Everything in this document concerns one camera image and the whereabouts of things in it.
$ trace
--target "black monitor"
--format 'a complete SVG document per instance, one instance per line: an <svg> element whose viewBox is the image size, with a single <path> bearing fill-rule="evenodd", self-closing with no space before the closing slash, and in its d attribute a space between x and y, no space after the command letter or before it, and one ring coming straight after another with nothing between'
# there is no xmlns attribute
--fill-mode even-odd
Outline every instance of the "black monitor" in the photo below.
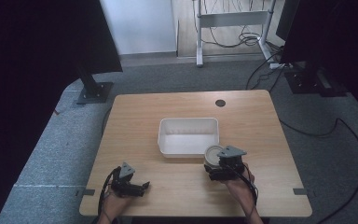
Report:
<svg viewBox="0 0 358 224"><path fill-rule="evenodd" d="M358 1L286 0L277 29L285 40L280 63L293 93L342 96L358 101Z"/></svg>

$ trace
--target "white plastic container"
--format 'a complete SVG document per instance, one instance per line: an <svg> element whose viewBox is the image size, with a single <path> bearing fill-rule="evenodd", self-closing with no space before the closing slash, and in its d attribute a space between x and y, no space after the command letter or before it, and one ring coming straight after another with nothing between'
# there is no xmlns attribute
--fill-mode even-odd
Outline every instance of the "white plastic container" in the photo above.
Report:
<svg viewBox="0 0 358 224"><path fill-rule="evenodd" d="M205 150L219 145L217 119L163 119L158 146L167 158L203 158Z"/></svg>

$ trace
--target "white wall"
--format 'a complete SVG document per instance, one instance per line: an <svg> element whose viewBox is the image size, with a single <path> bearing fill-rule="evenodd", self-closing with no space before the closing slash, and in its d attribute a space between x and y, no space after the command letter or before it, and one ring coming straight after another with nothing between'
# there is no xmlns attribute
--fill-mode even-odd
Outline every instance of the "white wall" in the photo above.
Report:
<svg viewBox="0 0 358 224"><path fill-rule="evenodd" d="M176 51L171 0L100 0L118 54Z"/></svg>

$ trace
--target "tabletop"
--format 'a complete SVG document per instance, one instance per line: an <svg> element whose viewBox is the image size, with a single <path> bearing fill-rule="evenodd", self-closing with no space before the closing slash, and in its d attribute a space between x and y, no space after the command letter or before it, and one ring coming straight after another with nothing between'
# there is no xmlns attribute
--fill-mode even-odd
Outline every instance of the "tabletop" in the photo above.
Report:
<svg viewBox="0 0 358 224"><path fill-rule="evenodd" d="M223 100L224 106L216 101ZM132 184L150 181L144 197L135 199L123 216L243 217L225 185L211 181L199 158L165 158L158 129L166 118L215 118L221 146L247 151L242 160L255 175L261 217L308 217L307 195L267 91L203 91L128 94L116 97L106 123L80 213L96 216L103 182L128 163Z"/></svg>

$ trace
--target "person's right hand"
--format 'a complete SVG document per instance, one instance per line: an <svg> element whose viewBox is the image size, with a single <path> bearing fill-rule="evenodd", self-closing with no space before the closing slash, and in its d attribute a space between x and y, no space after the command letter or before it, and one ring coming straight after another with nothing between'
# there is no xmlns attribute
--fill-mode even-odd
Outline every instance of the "person's right hand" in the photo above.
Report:
<svg viewBox="0 0 358 224"><path fill-rule="evenodd" d="M244 163L244 165L246 167L246 170L243 172L242 175L245 176L252 183L254 183L255 176L252 175L252 172L249 170L249 165L247 163ZM237 178L235 180L226 180L221 182L227 186L230 194L241 205L242 210L248 219L248 223L263 223L257 213L257 209L255 208L255 201L252 191L241 179Z"/></svg>

